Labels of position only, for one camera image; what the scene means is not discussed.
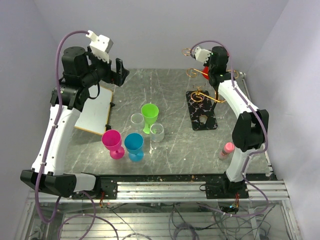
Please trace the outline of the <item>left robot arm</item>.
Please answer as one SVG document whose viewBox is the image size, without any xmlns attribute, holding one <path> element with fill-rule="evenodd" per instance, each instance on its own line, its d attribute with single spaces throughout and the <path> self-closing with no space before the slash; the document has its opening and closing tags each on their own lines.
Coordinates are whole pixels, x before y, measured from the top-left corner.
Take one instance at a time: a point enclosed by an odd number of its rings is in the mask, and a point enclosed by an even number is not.
<svg viewBox="0 0 320 240">
<path fill-rule="evenodd" d="M 92 173 L 65 173 L 65 159 L 73 128 L 90 99 L 89 89 L 100 81 L 122 86 L 129 70 L 116 58 L 111 62 L 98 56 L 92 47 L 72 46 L 61 57 L 63 77 L 51 92 L 50 117 L 40 151 L 32 167 L 23 170 L 20 180 L 34 191 L 67 198 L 84 191 L 96 199 L 102 193 L 101 177 Z"/>
</svg>

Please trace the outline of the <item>magenta wine glass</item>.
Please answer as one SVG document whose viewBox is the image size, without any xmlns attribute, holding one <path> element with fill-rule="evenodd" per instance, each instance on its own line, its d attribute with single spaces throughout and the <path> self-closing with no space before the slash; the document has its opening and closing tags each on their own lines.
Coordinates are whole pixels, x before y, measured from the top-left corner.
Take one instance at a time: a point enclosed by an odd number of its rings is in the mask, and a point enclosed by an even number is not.
<svg viewBox="0 0 320 240">
<path fill-rule="evenodd" d="M 109 150 L 109 155 L 112 159 L 119 160 L 125 155 L 121 134 L 117 130 L 107 130 L 102 135 L 101 141 L 106 149 Z"/>
</svg>

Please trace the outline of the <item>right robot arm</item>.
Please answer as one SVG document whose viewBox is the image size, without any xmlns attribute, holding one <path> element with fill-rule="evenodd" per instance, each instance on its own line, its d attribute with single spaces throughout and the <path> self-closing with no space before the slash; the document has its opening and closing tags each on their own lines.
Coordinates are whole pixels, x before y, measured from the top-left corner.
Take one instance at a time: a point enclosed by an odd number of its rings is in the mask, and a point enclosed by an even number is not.
<svg viewBox="0 0 320 240">
<path fill-rule="evenodd" d="M 252 155 L 265 152 L 267 146 L 269 113 L 256 107 L 241 91 L 235 82 L 233 72 L 227 71 L 229 54 L 222 46 L 214 46 L 208 58 L 208 79 L 216 95 L 226 100 L 233 110 L 237 121 L 232 132 L 235 145 L 234 154 L 226 176 L 229 181 L 220 186 L 221 194 L 226 198 L 238 192 L 237 182 L 244 180 L 247 166 Z"/>
</svg>

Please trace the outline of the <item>red wine glass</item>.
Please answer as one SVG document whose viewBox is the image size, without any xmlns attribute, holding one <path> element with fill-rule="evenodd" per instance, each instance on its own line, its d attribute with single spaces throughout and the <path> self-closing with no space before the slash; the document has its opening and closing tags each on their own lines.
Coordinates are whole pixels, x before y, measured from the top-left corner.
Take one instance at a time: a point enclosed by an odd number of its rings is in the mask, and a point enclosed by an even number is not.
<svg viewBox="0 0 320 240">
<path fill-rule="evenodd" d="M 205 79 L 209 80 L 209 68 L 207 66 L 203 68 L 202 75 Z"/>
</svg>

